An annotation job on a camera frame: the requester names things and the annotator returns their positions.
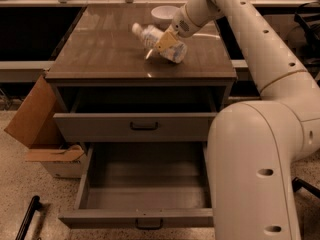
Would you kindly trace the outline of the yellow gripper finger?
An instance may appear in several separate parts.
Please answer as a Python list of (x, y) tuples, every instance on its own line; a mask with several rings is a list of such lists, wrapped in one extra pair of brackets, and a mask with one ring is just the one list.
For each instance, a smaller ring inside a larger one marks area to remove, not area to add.
[(159, 52), (163, 52), (164, 50), (172, 47), (178, 42), (177, 37), (175, 36), (174, 33), (170, 31), (166, 31), (161, 38), (156, 42), (155, 48)]

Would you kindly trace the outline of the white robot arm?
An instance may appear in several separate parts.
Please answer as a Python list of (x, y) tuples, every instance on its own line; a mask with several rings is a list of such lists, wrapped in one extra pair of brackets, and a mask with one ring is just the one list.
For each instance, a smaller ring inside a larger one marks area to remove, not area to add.
[(318, 150), (320, 89), (249, 0), (189, 0), (171, 31), (181, 37), (224, 15), (260, 94), (214, 118), (205, 161), (216, 240), (301, 240), (292, 162)]

